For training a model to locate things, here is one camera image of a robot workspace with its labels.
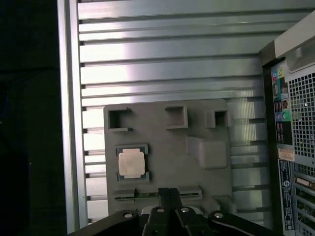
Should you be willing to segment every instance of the dark background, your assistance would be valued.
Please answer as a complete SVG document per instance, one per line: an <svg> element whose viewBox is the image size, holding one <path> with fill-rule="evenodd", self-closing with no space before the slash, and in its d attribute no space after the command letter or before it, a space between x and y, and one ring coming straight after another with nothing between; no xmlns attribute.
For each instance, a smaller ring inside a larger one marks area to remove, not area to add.
<svg viewBox="0 0 315 236"><path fill-rule="evenodd" d="M57 0L1 0L0 30L5 224L65 235Z"/></svg>

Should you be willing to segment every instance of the rear io panel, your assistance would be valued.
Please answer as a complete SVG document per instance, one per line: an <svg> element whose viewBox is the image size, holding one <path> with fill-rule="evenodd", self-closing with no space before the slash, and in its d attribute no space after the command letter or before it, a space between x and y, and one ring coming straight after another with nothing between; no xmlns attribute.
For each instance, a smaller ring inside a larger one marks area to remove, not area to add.
<svg viewBox="0 0 315 236"><path fill-rule="evenodd" d="M284 234L315 236L315 66L271 73Z"/></svg>

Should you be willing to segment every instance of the ventilation grille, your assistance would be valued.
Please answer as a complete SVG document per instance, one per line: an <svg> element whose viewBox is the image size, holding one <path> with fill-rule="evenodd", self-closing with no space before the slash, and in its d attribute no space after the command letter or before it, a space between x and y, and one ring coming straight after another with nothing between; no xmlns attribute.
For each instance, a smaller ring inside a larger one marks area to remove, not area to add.
<svg viewBox="0 0 315 236"><path fill-rule="evenodd" d="M305 175L315 177L315 169L312 167L309 167L309 166L295 164L295 171L302 173L302 174L305 174Z"/></svg>
<svg viewBox="0 0 315 236"><path fill-rule="evenodd" d="M315 158L315 73L289 81L295 154Z"/></svg>

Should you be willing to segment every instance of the metal frame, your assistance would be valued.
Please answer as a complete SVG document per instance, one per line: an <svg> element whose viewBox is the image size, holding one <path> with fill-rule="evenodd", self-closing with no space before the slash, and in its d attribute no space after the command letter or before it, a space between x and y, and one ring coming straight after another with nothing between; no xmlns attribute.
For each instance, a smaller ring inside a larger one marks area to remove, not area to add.
<svg viewBox="0 0 315 236"><path fill-rule="evenodd" d="M315 38L315 11L275 39L276 58L301 47Z"/></svg>
<svg viewBox="0 0 315 236"><path fill-rule="evenodd" d="M169 0L167 4L160 4L159 1L150 3L150 7L144 7L146 1L125 1L122 5L118 1L86 2L79 4L79 19L104 19L113 17L136 17L139 14L144 16L157 16L163 12L166 15L184 15L184 14L218 14L227 12L244 13L257 9L257 2L252 0L234 0L229 4L221 4L220 0L199 1L196 4L194 1L184 0L182 4L178 4L176 0ZM301 0L299 7L313 9L314 5L310 0ZM295 0L273 1L270 4L268 1L259 2L259 11L275 11L275 10L293 10L296 8Z"/></svg>
<svg viewBox="0 0 315 236"><path fill-rule="evenodd" d="M63 159L69 233L87 225L77 5L77 0L58 0Z"/></svg>

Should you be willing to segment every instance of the label sticker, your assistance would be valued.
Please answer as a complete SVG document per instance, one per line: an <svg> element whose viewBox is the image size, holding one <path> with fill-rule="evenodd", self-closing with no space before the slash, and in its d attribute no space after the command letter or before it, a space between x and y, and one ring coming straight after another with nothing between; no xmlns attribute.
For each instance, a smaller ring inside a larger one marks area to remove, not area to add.
<svg viewBox="0 0 315 236"><path fill-rule="evenodd" d="M278 162L283 209L283 224L285 230L294 230L290 163L285 160L278 160Z"/></svg>
<svg viewBox="0 0 315 236"><path fill-rule="evenodd" d="M278 157L279 159L286 160L286 161L295 161L294 150L290 150L290 149L279 148Z"/></svg>

